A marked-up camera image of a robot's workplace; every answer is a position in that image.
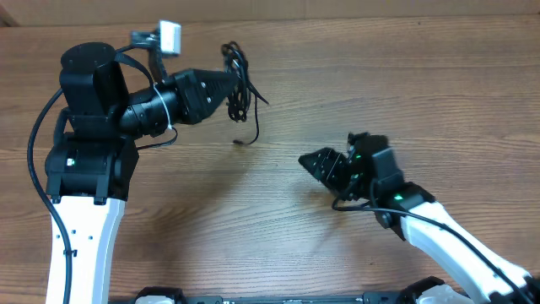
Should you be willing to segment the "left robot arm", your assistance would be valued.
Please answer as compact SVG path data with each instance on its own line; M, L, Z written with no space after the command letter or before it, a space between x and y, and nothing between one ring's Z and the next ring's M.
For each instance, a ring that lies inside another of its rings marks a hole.
M67 101L46 157L55 221L46 299L105 303L116 234L138 162L139 138L210 117L238 84L233 73L187 69L130 92L122 66L140 63L103 42L62 55Z

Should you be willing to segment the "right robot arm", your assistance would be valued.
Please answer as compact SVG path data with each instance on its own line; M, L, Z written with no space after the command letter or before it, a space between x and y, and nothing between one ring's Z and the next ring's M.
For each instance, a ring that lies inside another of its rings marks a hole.
M349 134L347 153L319 149L298 162L335 198L338 212L371 212L436 261L471 303L537 303L539 280L461 227L434 195L408 182L384 135Z

